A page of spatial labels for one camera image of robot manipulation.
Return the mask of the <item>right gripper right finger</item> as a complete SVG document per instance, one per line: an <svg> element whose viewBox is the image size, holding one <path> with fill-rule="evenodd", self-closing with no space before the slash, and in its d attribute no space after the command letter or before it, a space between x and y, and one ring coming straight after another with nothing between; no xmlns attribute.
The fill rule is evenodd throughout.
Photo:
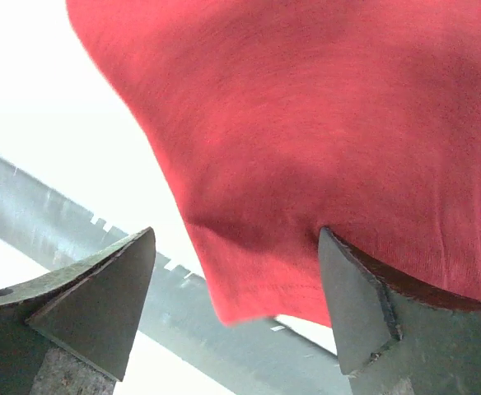
<svg viewBox="0 0 481 395"><path fill-rule="evenodd" d="M320 272L355 394L481 394L481 302L431 286L324 228Z"/></svg>

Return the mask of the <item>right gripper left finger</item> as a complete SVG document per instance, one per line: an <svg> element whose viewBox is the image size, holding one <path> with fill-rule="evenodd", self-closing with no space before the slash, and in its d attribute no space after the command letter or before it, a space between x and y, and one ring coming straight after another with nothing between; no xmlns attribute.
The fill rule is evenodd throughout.
<svg viewBox="0 0 481 395"><path fill-rule="evenodd" d="M152 228L0 290L0 394L111 394L156 258Z"/></svg>

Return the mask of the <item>dark maroon t-shirt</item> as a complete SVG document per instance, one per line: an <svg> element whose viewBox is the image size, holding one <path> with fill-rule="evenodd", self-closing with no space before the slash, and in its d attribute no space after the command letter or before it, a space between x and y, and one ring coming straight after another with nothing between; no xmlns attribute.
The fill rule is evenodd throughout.
<svg viewBox="0 0 481 395"><path fill-rule="evenodd" d="M329 314L327 227L481 301L481 1L70 1L225 324Z"/></svg>

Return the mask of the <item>aluminium frame rail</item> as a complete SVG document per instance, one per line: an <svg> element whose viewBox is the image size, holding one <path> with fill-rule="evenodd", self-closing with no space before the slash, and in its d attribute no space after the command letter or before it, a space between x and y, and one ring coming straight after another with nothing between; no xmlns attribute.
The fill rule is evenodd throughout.
<svg viewBox="0 0 481 395"><path fill-rule="evenodd" d="M0 157L0 285L65 267L124 232ZM222 326L204 279L158 255L120 394L347 394L326 349L275 320Z"/></svg>

